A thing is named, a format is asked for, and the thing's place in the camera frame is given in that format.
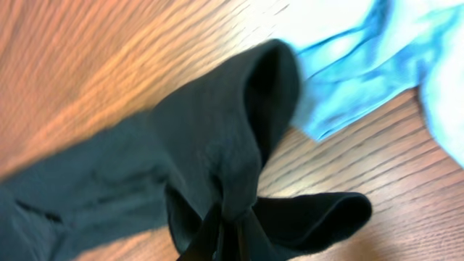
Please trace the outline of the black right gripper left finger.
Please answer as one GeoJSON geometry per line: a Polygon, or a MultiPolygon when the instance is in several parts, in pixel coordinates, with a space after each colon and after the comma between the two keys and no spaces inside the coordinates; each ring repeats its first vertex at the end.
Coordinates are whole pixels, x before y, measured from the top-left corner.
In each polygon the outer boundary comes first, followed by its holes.
{"type": "Polygon", "coordinates": [[[214,261],[218,248],[221,224],[221,207],[213,205],[207,213],[195,238],[177,261],[214,261]]]}

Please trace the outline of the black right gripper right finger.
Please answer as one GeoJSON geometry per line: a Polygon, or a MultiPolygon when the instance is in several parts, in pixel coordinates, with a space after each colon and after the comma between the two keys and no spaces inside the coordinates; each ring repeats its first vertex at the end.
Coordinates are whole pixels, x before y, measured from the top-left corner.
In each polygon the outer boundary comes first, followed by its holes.
{"type": "Polygon", "coordinates": [[[239,221],[237,236],[240,261],[283,261],[253,211],[239,221]]]}

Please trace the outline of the black t-shirt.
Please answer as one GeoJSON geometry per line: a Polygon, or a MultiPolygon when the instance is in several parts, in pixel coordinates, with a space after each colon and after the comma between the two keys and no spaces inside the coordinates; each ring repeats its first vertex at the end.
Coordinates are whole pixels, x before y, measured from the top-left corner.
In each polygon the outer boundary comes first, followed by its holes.
{"type": "Polygon", "coordinates": [[[290,47],[268,41],[15,173],[1,183],[1,258],[71,260],[164,225],[181,255],[215,204],[215,260],[239,260],[237,227],[251,211],[283,260],[348,239],[372,215],[363,194],[257,195],[299,90],[290,47]]]}

